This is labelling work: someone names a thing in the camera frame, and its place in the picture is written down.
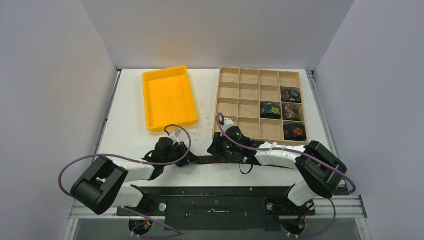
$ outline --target wooden organizer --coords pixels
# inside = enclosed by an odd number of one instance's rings
[[[282,102],[282,90],[298,90],[303,97],[299,73],[221,67],[215,114],[222,113],[232,119],[240,127],[241,132],[251,139],[287,146],[305,145],[308,139],[305,141],[284,139],[283,126],[287,124],[304,125],[306,136],[308,129],[302,103]],[[301,121],[261,118],[262,102],[280,105],[281,111],[284,105],[295,105],[300,110]],[[213,132],[219,132],[215,118],[214,121]]]

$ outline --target white tabletop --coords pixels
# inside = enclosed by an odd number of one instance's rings
[[[163,132],[153,133],[146,129],[142,74],[152,70],[122,70],[98,153],[140,159],[154,149],[159,138],[165,136]],[[329,143],[306,71],[273,70],[299,73],[308,139],[319,141],[328,148]],[[219,72],[219,69],[188,70],[198,120],[196,125],[186,129],[192,139],[191,151],[198,156],[209,155],[206,151],[213,139]],[[188,145],[184,133],[180,140]],[[250,168],[249,165],[241,167],[245,172]],[[209,164],[182,168],[167,166],[157,179],[135,181],[134,184],[141,187],[264,187],[291,186],[302,180],[299,171],[294,169],[255,166],[251,173],[242,175],[238,164]]]

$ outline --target wall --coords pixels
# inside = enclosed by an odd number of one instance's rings
[[[62,239],[117,72],[78,0],[3,0],[0,33],[0,238]]]
[[[375,240],[422,239],[424,1],[356,0],[315,72]]]
[[[81,0],[118,68],[315,70],[354,0]]]

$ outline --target purple cable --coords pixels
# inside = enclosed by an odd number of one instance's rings
[[[182,126],[176,125],[176,124],[170,124],[168,126],[166,126],[163,130],[166,131],[168,127],[177,127],[180,128],[181,130],[183,130],[185,132],[185,134],[187,134],[188,137],[188,148],[187,151],[184,153],[184,155],[182,155],[182,157],[180,157],[178,160],[172,161],[172,162],[147,162],[147,161],[140,161],[140,160],[134,160],[128,157],[124,157],[124,156],[120,156],[120,155],[116,155],[116,154],[109,154],[109,153],[98,153],[98,154],[90,154],[87,156],[82,156],[78,159],[75,159],[73,161],[71,161],[70,163],[68,163],[63,169],[62,171],[60,171],[59,173],[59,178],[58,178],[58,183],[59,183],[59,188],[60,190],[62,190],[62,192],[66,195],[68,195],[69,197],[72,198],[72,195],[70,192],[68,192],[65,188],[64,185],[62,184],[62,176],[64,175],[64,172],[66,171],[66,169],[68,169],[70,166],[78,163],[79,161],[85,160],[85,159],[89,159],[89,158],[94,158],[94,157],[113,157],[113,158],[117,158],[117,159],[122,159],[122,160],[126,160],[126,161],[130,161],[136,164],[146,164],[146,165],[153,165],[153,166],[168,166],[168,165],[173,165],[178,163],[179,161],[183,160],[187,154],[189,154],[190,149],[192,148],[192,138],[190,137],[190,134],[187,130],[185,130]]]
[[[271,150],[271,148],[254,148],[254,147],[248,147],[248,146],[244,146],[241,145],[240,143],[234,141],[233,139],[231,139],[231,137],[229,137],[225,132],[223,127],[220,124],[220,116],[222,117],[222,119],[224,119],[224,115],[220,112],[218,112],[218,114],[216,114],[216,123],[218,124],[218,128],[219,130],[221,130],[222,135],[224,135],[230,142],[232,142],[233,144],[235,144],[236,146],[243,148],[243,149],[247,149],[247,150],[251,150],[251,151],[269,151]],[[319,160],[318,158],[309,155],[307,153],[304,153],[302,151],[298,151],[298,150],[294,150],[294,149],[289,149],[289,148],[283,148],[283,147],[274,147],[272,148],[272,150],[280,150],[280,151],[287,151],[287,152],[291,152],[291,153],[295,153],[295,154],[300,154],[303,155],[311,160],[313,160],[314,162],[321,164],[322,166],[326,167],[327,169],[335,172],[336,174],[340,175],[342,178],[346,179],[351,185],[352,185],[352,190],[350,191],[345,191],[345,192],[341,192],[339,195],[349,195],[354,193],[357,190],[357,186],[355,185],[354,181],[352,181],[352,179],[350,179],[348,176],[346,176],[346,174],[344,174],[343,172],[335,169],[334,167],[328,165],[327,163]]]
[[[324,234],[324,233],[326,233],[330,228],[332,228],[332,226],[334,225],[334,223],[336,223],[336,206],[334,205],[334,202],[333,202],[333,200],[331,200],[331,199],[329,199],[329,198],[326,198],[328,201],[330,201],[330,203],[331,203],[331,205],[332,205],[332,209],[334,210],[334,215],[333,215],[333,217],[332,217],[332,222],[330,223],[330,225],[328,225],[324,230],[322,230],[322,231],[319,231],[319,232],[315,232],[315,233],[311,233],[311,234],[305,234],[305,235],[297,235],[297,237],[298,238],[308,238],[308,237],[315,237],[315,236],[318,236],[318,235],[321,235],[321,234]]]
[[[154,222],[154,223],[157,223],[157,224],[159,224],[159,225],[162,225],[162,226],[164,226],[165,228],[167,228],[167,229],[169,229],[169,230],[172,230],[172,231],[174,231],[174,232],[176,233],[176,234],[174,234],[174,235],[165,235],[165,236],[140,236],[140,238],[142,238],[142,239],[166,239],[166,238],[178,237],[178,236],[181,236],[181,235],[182,235],[182,233],[181,233],[180,231],[178,231],[177,229],[173,228],[173,227],[172,227],[172,226],[170,226],[170,225],[167,225],[166,223],[162,223],[162,222],[160,222],[160,221],[158,221],[158,220],[155,220],[155,219],[153,219],[153,218],[151,218],[151,217],[149,217],[149,216],[146,216],[146,215],[144,215],[144,214],[141,214],[141,213],[139,213],[139,212],[136,212],[136,211],[131,210],[131,209],[126,208],[126,207],[122,207],[122,209],[123,209],[123,210],[125,210],[125,211],[127,211],[127,212],[129,212],[129,213],[132,213],[132,214],[138,215],[138,216],[143,217],[143,218],[145,218],[145,219],[148,219],[148,220],[150,220],[150,221],[152,221],[152,222]],[[142,226],[142,225],[144,225],[144,223],[138,224],[137,226],[133,227],[133,228],[131,229],[131,234],[132,234],[132,233],[134,233],[134,231],[135,231],[138,227],[140,227],[140,226]]]

